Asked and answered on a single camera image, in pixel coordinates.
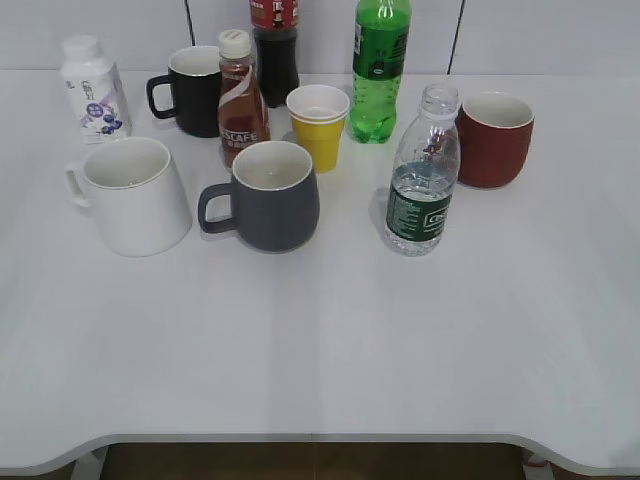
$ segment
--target mug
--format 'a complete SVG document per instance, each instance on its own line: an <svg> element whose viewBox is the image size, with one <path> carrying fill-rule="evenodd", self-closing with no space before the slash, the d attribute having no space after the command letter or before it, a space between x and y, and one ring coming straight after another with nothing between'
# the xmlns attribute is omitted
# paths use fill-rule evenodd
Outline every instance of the mug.
<svg viewBox="0 0 640 480"><path fill-rule="evenodd" d="M104 243L125 257L168 250L184 238L192 217L171 154L150 138L130 137L65 169L73 201L90 210Z"/></svg>
<svg viewBox="0 0 640 480"><path fill-rule="evenodd" d="M231 196L232 217L206 220L207 205ZM304 244L315 232L320 199L311 155L289 142L261 142L244 149L232 167L231 183L205 189L198 221L205 233L237 229L249 245L285 252Z"/></svg>
<svg viewBox="0 0 640 480"><path fill-rule="evenodd" d="M153 90L158 85L171 85L174 107L160 111ZM169 58L169 75L147 82L149 108L156 118L176 117L178 126L189 135L201 138L219 137L218 103L222 73L218 47L187 47Z"/></svg>
<svg viewBox="0 0 640 480"><path fill-rule="evenodd" d="M501 92L465 100L456 121L461 163L458 180L480 188L512 182L522 171L533 135L533 110Z"/></svg>

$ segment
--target green soda bottle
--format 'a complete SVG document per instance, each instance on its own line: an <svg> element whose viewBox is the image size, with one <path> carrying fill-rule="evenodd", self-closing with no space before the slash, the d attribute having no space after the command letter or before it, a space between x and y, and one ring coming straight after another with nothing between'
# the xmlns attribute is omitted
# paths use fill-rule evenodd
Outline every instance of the green soda bottle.
<svg viewBox="0 0 640 480"><path fill-rule="evenodd" d="M410 23L410 0L358 3L351 128L361 143L385 143L396 126L396 98Z"/></svg>

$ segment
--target floor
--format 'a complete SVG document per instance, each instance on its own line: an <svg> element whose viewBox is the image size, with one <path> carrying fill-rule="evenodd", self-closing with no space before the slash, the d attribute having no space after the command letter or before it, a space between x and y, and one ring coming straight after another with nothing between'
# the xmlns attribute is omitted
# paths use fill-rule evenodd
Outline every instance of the floor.
<svg viewBox="0 0 640 480"><path fill-rule="evenodd" d="M39 477L69 480L73 465ZM556 480L590 480L554 468ZM501 444L123 444L101 480L525 480Z"/></svg>

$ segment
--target plastic bottle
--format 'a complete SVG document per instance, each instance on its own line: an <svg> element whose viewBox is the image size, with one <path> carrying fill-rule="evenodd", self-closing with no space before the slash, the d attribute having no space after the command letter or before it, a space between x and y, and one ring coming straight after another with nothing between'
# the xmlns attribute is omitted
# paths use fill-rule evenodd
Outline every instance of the plastic bottle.
<svg viewBox="0 0 640 480"><path fill-rule="evenodd" d="M410 0L358 3L351 128L361 143L385 143L393 133L410 22Z"/></svg>
<svg viewBox="0 0 640 480"><path fill-rule="evenodd" d="M284 105L300 85L296 66L297 0L250 0L258 49L258 83L269 107Z"/></svg>
<svg viewBox="0 0 640 480"><path fill-rule="evenodd" d="M249 34L244 30L226 30L219 41L222 92L218 121L225 163L231 168L238 153L254 143L270 140L271 133Z"/></svg>
<svg viewBox="0 0 640 480"><path fill-rule="evenodd" d="M104 143L131 135L131 121L115 62L96 37L79 35L62 43L60 70L85 143Z"/></svg>
<svg viewBox="0 0 640 480"><path fill-rule="evenodd" d="M418 108L420 115L398 147L386 233L392 248L402 255L426 255L442 238L460 169L458 107L455 88L429 85Z"/></svg>

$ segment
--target paper cup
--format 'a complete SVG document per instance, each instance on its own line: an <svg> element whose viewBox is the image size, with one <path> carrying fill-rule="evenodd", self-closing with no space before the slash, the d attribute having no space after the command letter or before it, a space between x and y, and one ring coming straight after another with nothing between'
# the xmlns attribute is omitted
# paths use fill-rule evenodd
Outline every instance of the paper cup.
<svg viewBox="0 0 640 480"><path fill-rule="evenodd" d="M298 143L313 157L318 173L338 163L340 139L351 102L342 90L328 85L307 85L287 97Z"/></svg>

